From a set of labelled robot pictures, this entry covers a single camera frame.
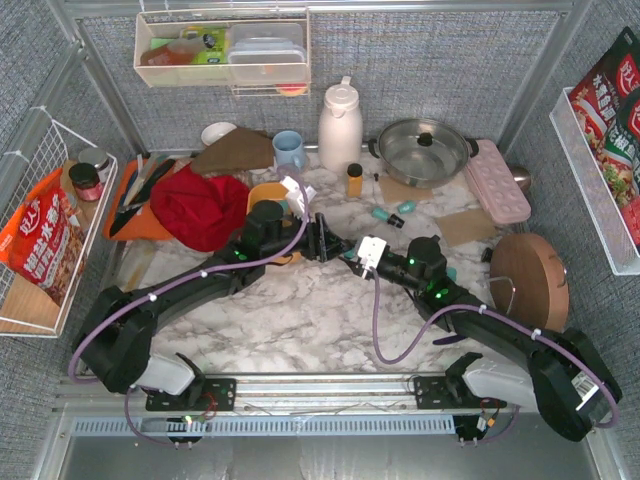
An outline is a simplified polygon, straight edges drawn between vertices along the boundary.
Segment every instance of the ventilation grille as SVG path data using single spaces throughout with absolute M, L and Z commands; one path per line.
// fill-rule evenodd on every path
M 301 417 L 218 417 L 205 423 L 133 418 L 136 428 L 149 436 L 181 437 L 291 437 L 333 435 L 437 435 L 453 434 L 452 415 L 367 415 Z M 131 436 L 124 418 L 91 417 L 75 420 L 76 437 Z

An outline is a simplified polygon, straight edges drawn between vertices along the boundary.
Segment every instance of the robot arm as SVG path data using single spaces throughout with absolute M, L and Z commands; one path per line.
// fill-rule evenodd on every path
M 180 397 L 181 404 L 189 409 L 201 395 L 198 378 L 202 375 L 183 357 L 178 362 L 151 356 L 153 335 L 189 310 L 239 292 L 265 272 L 264 265 L 249 268 L 244 265 L 218 273 L 207 273 L 206 269 L 266 259 L 289 245 L 300 227 L 300 220 L 284 218 L 278 203 L 259 202 L 247 216 L 240 238 L 190 272 L 129 293 L 117 287 L 104 290 L 90 310 L 74 350 L 114 312 L 126 305 L 136 305 L 88 344 L 81 354 L 82 360 L 111 392 L 125 393 L 131 385 L 138 384 Z M 365 237 L 356 246 L 358 257 L 343 260 L 358 276 L 370 278 L 371 269 L 375 269 L 381 278 L 414 292 L 412 300 L 425 320 L 450 305 L 480 308 L 479 299 L 447 277 L 447 262 L 438 240 L 414 239 L 405 257 L 391 252 L 383 240 Z M 352 243 L 333 234 L 322 214 L 317 214 L 315 222 L 307 224 L 290 252 L 326 262 L 352 247 Z M 195 277 L 193 280 L 180 282 L 190 273 Z M 488 346 L 528 372 L 540 414 L 563 437 L 581 440 L 608 411 L 606 399 L 597 389 L 591 388 L 589 396 L 583 395 L 582 387 L 577 385 L 582 381 L 581 373 L 573 363 L 530 336 L 475 311 L 451 312 L 442 315 L 436 324 Z M 620 400 L 618 384 L 584 334 L 574 329 L 562 334 L 551 331 L 541 334 L 585 363 L 605 383 L 615 401 Z

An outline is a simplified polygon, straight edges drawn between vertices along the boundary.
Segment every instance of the utensil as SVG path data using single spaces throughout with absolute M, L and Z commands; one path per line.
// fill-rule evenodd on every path
M 516 233 L 503 237 L 491 258 L 491 278 L 508 277 L 516 292 L 510 317 L 537 328 L 562 331 L 569 315 L 567 270 L 541 236 Z M 492 282 L 491 295 L 503 312 L 511 302 L 509 282 Z
M 436 188 L 453 179 L 478 154 L 478 144 L 442 122 L 408 119 L 388 125 L 377 140 L 369 140 L 369 152 L 382 158 L 389 176 L 398 182 Z
M 109 229 L 109 236 L 113 237 L 116 233 L 118 233 L 122 227 L 124 227 L 129 220 L 131 220 L 137 211 L 151 198 L 151 189 L 153 186 L 160 180 L 164 175 L 173 168 L 173 165 L 176 163 L 174 159 L 166 160 L 164 163 L 158 166 L 153 173 L 149 176 L 149 179 L 144 182 L 140 191 L 133 197 L 131 205 L 126 211 L 118 212 L 113 219 L 113 224 Z
M 513 175 L 513 179 L 520 187 L 522 193 L 527 193 L 531 188 L 531 174 L 529 170 L 521 165 L 509 165 L 509 171 Z
M 131 200 L 133 199 L 133 197 L 142 188 L 142 185 L 144 184 L 144 181 L 146 180 L 147 175 L 149 175 L 149 172 L 153 168 L 154 164 L 155 164 L 154 155 L 149 157 L 149 159 L 147 160 L 147 163 L 145 163 L 144 167 L 142 167 L 142 170 L 139 169 L 140 162 L 138 161 L 138 176 L 135 178 L 135 180 L 133 181 L 133 184 L 129 188 L 129 191 L 127 192 L 127 195 L 124 197 L 123 205 L 129 205 L 131 203 Z

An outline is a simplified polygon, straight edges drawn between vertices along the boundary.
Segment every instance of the white bowl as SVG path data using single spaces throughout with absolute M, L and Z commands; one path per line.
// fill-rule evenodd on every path
M 212 123 L 202 131 L 200 138 L 202 139 L 202 143 L 208 147 L 236 128 L 233 123 L 229 122 Z

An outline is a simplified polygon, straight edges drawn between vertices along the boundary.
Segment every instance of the red towel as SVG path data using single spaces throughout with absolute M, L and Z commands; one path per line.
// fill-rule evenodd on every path
M 211 252 L 224 247 L 244 225 L 249 189 L 224 175 L 203 178 L 189 166 L 151 191 L 151 210 L 162 226 L 189 248 Z

